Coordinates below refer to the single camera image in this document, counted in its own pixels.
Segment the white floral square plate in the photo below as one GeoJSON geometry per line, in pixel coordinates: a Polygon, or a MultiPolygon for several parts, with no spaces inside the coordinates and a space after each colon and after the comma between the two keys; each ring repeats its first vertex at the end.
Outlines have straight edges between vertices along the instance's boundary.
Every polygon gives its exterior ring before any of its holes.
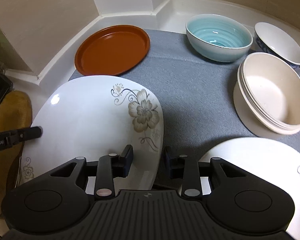
{"type": "Polygon", "coordinates": [[[164,119],[158,98],[142,85],[115,76],[85,76],[61,85],[43,104],[33,126],[42,136],[25,143],[21,183],[75,157],[97,161],[120,154],[127,145],[134,158],[115,190],[150,190],[162,151],[164,119]]]}

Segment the cream bowls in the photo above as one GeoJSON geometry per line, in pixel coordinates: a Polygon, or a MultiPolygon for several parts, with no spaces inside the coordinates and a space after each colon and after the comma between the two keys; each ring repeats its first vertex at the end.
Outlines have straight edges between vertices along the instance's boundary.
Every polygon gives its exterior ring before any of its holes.
{"type": "Polygon", "coordinates": [[[237,70],[233,99],[240,120],[258,137],[300,132],[300,76],[278,57],[249,54],[237,70]]]}

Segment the brown round plate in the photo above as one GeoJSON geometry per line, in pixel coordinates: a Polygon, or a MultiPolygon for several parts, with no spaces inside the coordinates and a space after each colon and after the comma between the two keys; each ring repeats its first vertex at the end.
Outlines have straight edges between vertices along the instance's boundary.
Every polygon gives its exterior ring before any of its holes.
{"type": "Polygon", "coordinates": [[[149,35],[133,25],[114,25],[90,35],[75,55],[84,75],[120,75],[137,66],[150,49],[149,35]]]}

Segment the teal ribbed ceramic bowl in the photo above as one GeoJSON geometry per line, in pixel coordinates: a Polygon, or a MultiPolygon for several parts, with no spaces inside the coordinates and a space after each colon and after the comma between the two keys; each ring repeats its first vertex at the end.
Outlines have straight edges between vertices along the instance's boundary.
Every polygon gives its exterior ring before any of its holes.
{"type": "Polygon", "coordinates": [[[185,28],[191,46],[203,57],[217,62],[234,62],[253,44],[253,36],[244,25],[222,15],[193,16],[185,28]]]}

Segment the blue patterned white bowl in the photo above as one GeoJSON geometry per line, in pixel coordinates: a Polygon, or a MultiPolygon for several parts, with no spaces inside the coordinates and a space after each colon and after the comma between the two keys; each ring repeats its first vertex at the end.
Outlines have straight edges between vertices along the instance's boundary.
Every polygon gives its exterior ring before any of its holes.
{"type": "Polygon", "coordinates": [[[266,22],[254,26],[258,50],[277,56],[292,68],[300,66],[300,46],[279,27],[266,22]]]}

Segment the tan wooden board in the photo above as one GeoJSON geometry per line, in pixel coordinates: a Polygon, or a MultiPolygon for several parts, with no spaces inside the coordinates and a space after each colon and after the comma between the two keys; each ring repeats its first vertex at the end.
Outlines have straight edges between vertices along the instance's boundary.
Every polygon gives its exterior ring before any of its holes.
{"type": "Polygon", "coordinates": [[[29,96],[21,91],[8,93],[0,104],[0,215],[3,198],[19,180],[19,163],[24,146],[21,129],[30,127],[31,123],[29,96]]]}

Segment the grey fabric mat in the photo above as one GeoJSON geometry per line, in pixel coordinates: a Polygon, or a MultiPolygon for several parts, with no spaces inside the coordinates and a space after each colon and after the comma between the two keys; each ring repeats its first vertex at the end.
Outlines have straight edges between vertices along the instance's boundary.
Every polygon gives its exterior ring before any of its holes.
{"type": "Polygon", "coordinates": [[[158,98],[164,119],[162,145],[194,157],[228,139],[250,137],[234,107],[238,62],[203,58],[184,34],[149,30],[150,50],[136,67],[116,76],[146,87],[158,98]]]}

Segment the white floral plate right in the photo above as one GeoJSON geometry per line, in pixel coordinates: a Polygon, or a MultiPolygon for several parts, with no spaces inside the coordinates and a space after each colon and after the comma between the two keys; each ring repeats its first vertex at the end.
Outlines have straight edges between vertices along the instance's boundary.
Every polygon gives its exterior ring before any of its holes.
{"type": "Polygon", "coordinates": [[[286,191],[295,204],[287,232],[300,239],[300,153],[266,138],[236,138],[208,150],[200,161],[220,157],[286,191]]]}

